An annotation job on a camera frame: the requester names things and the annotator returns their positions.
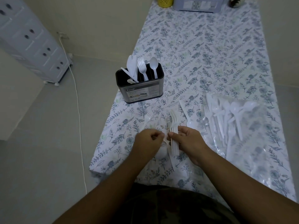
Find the plastic bag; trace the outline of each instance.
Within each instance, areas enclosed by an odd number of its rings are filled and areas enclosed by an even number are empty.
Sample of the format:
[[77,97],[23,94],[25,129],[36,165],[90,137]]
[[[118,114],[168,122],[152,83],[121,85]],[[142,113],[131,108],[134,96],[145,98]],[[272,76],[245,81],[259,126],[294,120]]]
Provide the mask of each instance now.
[[[240,139],[236,120],[232,119],[234,115],[231,113],[231,110],[228,111],[228,122],[231,121],[230,124],[224,124],[225,111],[222,111],[219,118],[214,116],[215,113],[210,110],[211,101],[209,103],[209,100],[211,100],[211,97],[215,99],[219,105],[219,109],[216,113],[224,110],[224,103],[229,103],[230,107],[232,107],[232,102],[234,102],[234,105],[238,106],[238,108],[242,109],[242,107],[245,107],[243,111],[241,111],[243,114],[239,118],[242,140]],[[203,111],[203,115],[200,119],[199,131],[206,144],[244,173],[270,187],[270,162],[266,152],[267,144],[265,140],[266,107],[255,101],[237,100],[215,93],[206,93],[201,110]],[[210,119],[208,119],[209,112],[213,113]],[[226,127],[226,133],[224,130],[223,132],[220,131],[219,126],[221,124],[219,124],[219,120],[222,122],[222,129]],[[230,146],[228,146],[229,125],[231,128],[235,128],[236,132],[236,134],[231,137]]]

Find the floral tablecloth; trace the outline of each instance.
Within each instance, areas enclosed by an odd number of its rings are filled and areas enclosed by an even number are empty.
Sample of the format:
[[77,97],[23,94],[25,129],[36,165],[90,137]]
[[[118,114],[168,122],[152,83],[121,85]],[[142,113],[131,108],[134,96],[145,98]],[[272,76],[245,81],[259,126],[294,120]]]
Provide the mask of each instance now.
[[[118,91],[91,161],[91,171],[110,174],[121,164],[147,112],[154,113],[148,128],[166,133],[169,111],[179,110],[178,100],[198,121],[203,94],[211,91],[266,104],[271,188],[296,200],[257,3],[248,2],[238,9],[223,6],[220,13],[213,14],[163,9],[153,2],[133,55],[159,60],[165,73],[164,94],[127,104]],[[184,115],[181,122],[186,122]],[[225,203],[186,154],[175,161],[173,169],[169,157],[154,158],[136,182],[193,190]]]

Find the person's right hand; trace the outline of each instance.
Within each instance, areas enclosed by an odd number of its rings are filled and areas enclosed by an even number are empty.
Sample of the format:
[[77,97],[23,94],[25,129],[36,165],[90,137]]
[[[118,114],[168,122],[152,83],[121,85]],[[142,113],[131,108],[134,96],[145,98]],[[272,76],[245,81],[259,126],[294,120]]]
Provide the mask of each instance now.
[[170,141],[172,138],[177,141],[180,150],[185,152],[195,165],[200,166],[200,156],[211,149],[206,145],[199,131],[185,126],[178,126],[178,131],[178,134],[169,132],[167,140]]

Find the cutlery holder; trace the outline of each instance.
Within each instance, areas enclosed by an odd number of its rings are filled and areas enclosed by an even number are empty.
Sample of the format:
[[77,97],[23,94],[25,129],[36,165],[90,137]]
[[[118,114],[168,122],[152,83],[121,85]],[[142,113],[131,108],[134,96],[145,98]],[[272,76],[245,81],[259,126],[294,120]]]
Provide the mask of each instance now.
[[164,72],[161,64],[159,63],[157,67],[157,79],[155,79],[154,71],[150,68],[150,65],[146,64],[146,67],[149,80],[144,81],[143,75],[138,70],[137,80],[139,83],[134,84],[127,82],[130,77],[123,70],[118,70],[115,73],[117,86],[125,102],[128,104],[161,97],[163,95]]

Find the label on cutlery holder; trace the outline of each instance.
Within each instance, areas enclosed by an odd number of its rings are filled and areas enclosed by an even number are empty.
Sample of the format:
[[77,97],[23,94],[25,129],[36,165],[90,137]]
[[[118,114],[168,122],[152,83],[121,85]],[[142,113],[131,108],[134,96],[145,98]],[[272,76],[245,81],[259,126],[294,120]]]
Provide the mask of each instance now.
[[157,97],[159,96],[159,83],[156,82],[151,85],[141,85],[132,89],[127,89],[126,93],[129,97],[130,102]]

